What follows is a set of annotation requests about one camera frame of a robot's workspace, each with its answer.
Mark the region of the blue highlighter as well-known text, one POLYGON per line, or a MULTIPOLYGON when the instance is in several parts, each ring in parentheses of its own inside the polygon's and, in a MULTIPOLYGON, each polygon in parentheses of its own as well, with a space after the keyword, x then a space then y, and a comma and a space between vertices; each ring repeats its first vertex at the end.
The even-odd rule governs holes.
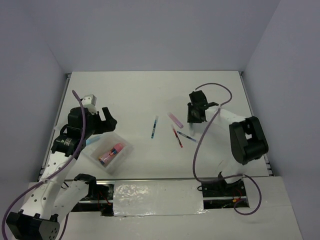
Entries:
POLYGON ((90 145, 92 143, 95 143, 96 141, 98 141, 101 137, 100 136, 94 136, 94 137, 91 137, 89 139, 86 140, 86 145, 90 145))

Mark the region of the green highlighter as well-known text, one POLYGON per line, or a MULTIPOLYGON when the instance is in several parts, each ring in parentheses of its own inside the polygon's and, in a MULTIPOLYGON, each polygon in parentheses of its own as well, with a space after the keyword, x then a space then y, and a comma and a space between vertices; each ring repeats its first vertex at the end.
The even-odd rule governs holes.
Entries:
POLYGON ((195 134, 196 134, 196 124, 195 123, 189 123, 189 132, 192 137, 195 136, 195 134))

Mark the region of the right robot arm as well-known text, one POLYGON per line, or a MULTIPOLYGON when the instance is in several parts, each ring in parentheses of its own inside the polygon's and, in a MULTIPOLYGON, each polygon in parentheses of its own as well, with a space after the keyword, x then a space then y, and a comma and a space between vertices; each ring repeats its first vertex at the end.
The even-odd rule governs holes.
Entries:
POLYGON ((189 94, 190 102, 187 104, 187 122, 192 131, 194 124, 207 123, 198 141, 192 160, 192 173, 194 178, 202 184, 217 184, 218 192, 223 196, 230 195, 235 189, 235 182, 245 176, 244 166, 249 162, 260 159, 269 151, 269 145, 265 137, 260 120, 256 116, 244 117, 223 109, 223 106, 232 100, 218 104, 208 102, 201 90, 195 90, 189 94), (233 160, 226 170, 221 171, 217 177, 210 180, 202 180, 196 174, 196 160, 212 123, 228 132, 230 151, 233 160))

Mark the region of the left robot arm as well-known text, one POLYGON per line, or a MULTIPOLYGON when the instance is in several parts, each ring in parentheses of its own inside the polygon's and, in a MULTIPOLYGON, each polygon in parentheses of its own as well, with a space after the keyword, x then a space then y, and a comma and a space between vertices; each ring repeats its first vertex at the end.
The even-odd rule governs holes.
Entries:
POLYGON ((60 194, 70 169, 74 166, 86 140, 92 135, 112 132, 117 121, 107 107, 102 108, 104 120, 88 107, 74 107, 67 123, 53 141, 49 161, 38 183, 26 190, 28 201, 18 212, 8 209, 2 221, 17 240, 55 240, 61 221, 82 199, 97 197, 97 179, 89 174, 78 174, 70 186, 60 194))

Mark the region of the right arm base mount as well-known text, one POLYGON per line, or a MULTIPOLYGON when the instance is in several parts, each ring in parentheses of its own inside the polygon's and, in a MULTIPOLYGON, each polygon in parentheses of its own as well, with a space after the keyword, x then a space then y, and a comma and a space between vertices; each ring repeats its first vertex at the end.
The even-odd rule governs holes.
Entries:
POLYGON ((247 193, 243 180, 228 184, 224 180, 213 184, 201 184, 197 190, 202 193, 203 208, 232 209, 248 208, 247 193))

